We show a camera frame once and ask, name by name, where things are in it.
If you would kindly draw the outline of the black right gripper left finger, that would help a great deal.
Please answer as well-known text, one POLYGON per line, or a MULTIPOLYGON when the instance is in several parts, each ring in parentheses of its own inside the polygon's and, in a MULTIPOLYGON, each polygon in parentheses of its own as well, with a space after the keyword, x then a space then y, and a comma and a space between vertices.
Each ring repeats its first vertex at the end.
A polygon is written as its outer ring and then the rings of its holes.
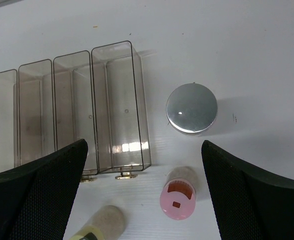
POLYGON ((78 140, 0 172, 0 240, 61 240, 88 154, 78 140))

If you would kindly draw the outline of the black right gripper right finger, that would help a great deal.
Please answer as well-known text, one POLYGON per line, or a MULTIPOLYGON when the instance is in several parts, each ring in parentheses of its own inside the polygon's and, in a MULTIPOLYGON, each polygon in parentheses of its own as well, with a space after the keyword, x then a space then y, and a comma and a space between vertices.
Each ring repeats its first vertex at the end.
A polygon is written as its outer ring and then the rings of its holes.
POLYGON ((221 239, 294 240, 294 180, 205 140, 201 156, 221 239))

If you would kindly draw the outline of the pink-cap spice bottle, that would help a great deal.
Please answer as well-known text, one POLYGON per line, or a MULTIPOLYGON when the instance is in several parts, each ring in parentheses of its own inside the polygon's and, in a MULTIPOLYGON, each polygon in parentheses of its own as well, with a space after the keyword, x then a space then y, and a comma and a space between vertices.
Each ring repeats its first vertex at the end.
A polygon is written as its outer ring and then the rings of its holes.
POLYGON ((174 168, 167 176, 159 197, 161 210, 173 220, 189 218, 196 207, 199 179, 188 166, 174 168))

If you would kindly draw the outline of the silver-lid blue-label jar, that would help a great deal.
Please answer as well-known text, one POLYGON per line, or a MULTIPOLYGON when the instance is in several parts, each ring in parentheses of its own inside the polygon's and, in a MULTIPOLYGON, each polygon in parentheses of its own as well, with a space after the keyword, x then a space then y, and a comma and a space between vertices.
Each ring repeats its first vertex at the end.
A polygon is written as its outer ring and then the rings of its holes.
POLYGON ((169 124, 186 135, 200 135, 210 129, 218 115, 218 101, 213 92, 198 83, 177 87, 166 102, 169 124))

